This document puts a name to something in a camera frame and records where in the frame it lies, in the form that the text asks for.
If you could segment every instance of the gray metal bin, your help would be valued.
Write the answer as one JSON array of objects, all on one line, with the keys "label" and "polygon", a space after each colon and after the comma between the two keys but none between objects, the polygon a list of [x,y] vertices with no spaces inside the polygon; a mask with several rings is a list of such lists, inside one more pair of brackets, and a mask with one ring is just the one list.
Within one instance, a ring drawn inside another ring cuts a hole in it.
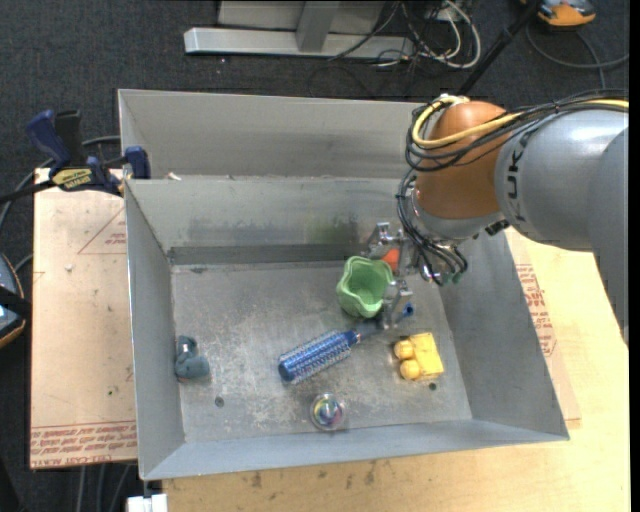
[{"label": "gray metal bin", "polygon": [[[503,236],[466,242],[470,270],[411,278],[416,313],[296,386],[278,355],[353,319],[335,296],[376,222],[399,227],[406,103],[120,91],[122,139],[153,179],[127,183],[139,466],[144,479],[567,439]],[[173,172],[182,179],[163,179]],[[398,373],[392,344],[434,334],[437,386]],[[176,336],[212,378],[180,383]],[[309,405],[348,406],[322,432]]]}]

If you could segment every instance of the metal base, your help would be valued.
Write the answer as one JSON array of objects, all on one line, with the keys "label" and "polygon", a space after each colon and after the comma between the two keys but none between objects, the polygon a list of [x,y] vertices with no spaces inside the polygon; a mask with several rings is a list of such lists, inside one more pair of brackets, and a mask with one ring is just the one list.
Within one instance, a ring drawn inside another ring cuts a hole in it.
[{"label": "metal base", "polygon": [[[297,57],[334,57],[355,46],[365,36],[328,34],[320,50],[301,51],[296,32],[242,30],[228,28],[192,28],[184,34],[187,54],[252,54],[289,55]],[[363,44],[350,58],[387,59],[398,57],[397,52],[410,54],[413,45],[404,37],[376,36]]]}]

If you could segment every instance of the table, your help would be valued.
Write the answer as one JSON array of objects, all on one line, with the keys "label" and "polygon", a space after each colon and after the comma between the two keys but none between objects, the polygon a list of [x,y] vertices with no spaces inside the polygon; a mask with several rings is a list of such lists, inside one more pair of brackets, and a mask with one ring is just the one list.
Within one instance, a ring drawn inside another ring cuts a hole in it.
[{"label": "table", "polygon": [[[120,201],[36,196],[34,469],[136,455]],[[543,299],[562,352],[549,369],[568,376],[554,382],[566,386],[570,441],[167,480],[170,510],[629,509],[628,349],[593,257],[513,232],[510,243],[516,263],[535,269],[541,293],[531,298]]]}]

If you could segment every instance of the yellow cable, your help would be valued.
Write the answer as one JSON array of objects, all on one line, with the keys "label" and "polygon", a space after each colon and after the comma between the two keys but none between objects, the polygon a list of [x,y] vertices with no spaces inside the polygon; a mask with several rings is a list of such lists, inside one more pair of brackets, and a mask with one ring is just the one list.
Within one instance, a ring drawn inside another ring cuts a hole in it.
[{"label": "yellow cable", "polygon": [[[451,144],[453,142],[457,142],[465,137],[469,137],[470,135],[477,135],[479,133],[490,132],[494,129],[500,128],[504,126],[506,123],[517,119],[522,115],[522,113],[516,114],[507,114],[505,116],[499,117],[492,121],[488,121],[486,123],[480,124],[478,126],[474,126],[473,128],[468,128],[458,133],[454,133],[452,135],[448,135],[447,137],[443,137],[441,139],[432,139],[426,140],[420,137],[420,131],[424,126],[424,123],[427,121],[429,117],[431,117],[435,112],[440,110],[442,105],[456,105],[458,103],[468,103],[469,98],[465,98],[463,96],[443,96],[438,98],[433,104],[429,105],[416,119],[416,122],[413,125],[413,129],[411,130],[411,138],[413,142],[420,146],[423,149],[434,149],[447,144]],[[597,100],[588,100],[585,103],[593,103],[596,105],[614,105],[622,108],[629,108],[629,102],[625,100],[611,100],[611,99],[597,99]]]}]

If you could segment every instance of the blue clamp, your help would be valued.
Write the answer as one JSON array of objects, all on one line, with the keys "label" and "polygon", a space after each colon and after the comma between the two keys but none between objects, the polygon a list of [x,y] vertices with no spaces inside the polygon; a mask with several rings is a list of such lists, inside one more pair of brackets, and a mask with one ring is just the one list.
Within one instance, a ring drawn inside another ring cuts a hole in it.
[{"label": "blue clamp", "polygon": [[[53,160],[49,169],[49,181],[67,192],[100,190],[121,196],[122,180],[111,174],[95,156],[89,156],[84,165],[72,165],[72,155],[56,132],[55,114],[45,110],[27,124],[27,136],[31,143]],[[125,150],[124,161],[129,164],[127,177],[148,179],[151,170],[147,153],[140,146]]]}]

